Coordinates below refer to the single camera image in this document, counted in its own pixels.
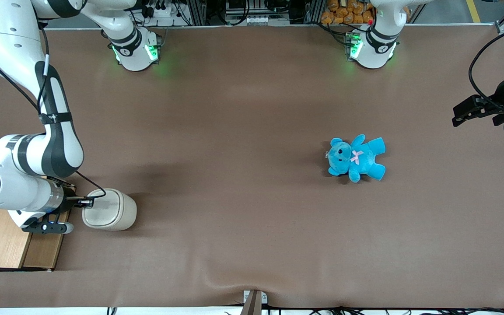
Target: power strip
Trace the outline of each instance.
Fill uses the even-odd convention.
[[[167,6],[166,9],[164,10],[154,9],[153,18],[170,18],[171,14],[172,14],[172,7]]]

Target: brown table mat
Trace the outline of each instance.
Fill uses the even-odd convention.
[[[408,27],[380,70],[319,28],[172,30],[131,73],[97,31],[49,32],[85,175],[138,205],[70,221],[54,273],[0,273],[0,307],[504,307],[504,133],[452,127],[494,26]],[[492,92],[504,40],[478,62]],[[0,137],[42,131],[0,78]],[[384,137],[382,182],[326,176],[332,137]],[[80,184],[80,192],[92,190]]]

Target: robot logo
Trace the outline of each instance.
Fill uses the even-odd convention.
[[[130,50],[128,50],[126,48],[122,48],[122,49],[120,49],[120,54],[122,54],[122,56],[129,56],[132,54],[132,52],[130,52]]]

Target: pink bow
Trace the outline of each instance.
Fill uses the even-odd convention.
[[[351,158],[352,162],[355,162],[355,164],[359,165],[359,156],[363,154],[363,151],[355,151],[353,150],[351,153],[353,153],[354,157]]]

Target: teddy bear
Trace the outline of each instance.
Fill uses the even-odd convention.
[[[340,138],[330,141],[332,148],[327,153],[330,168],[328,173],[340,176],[349,173],[354,183],[361,179],[361,175],[368,175],[380,181],[386,172],[384,165],[375,162],[375,157],[386,152],[382,138],[376,138],[365,144],[364,134],[358,135],[349,145]]]

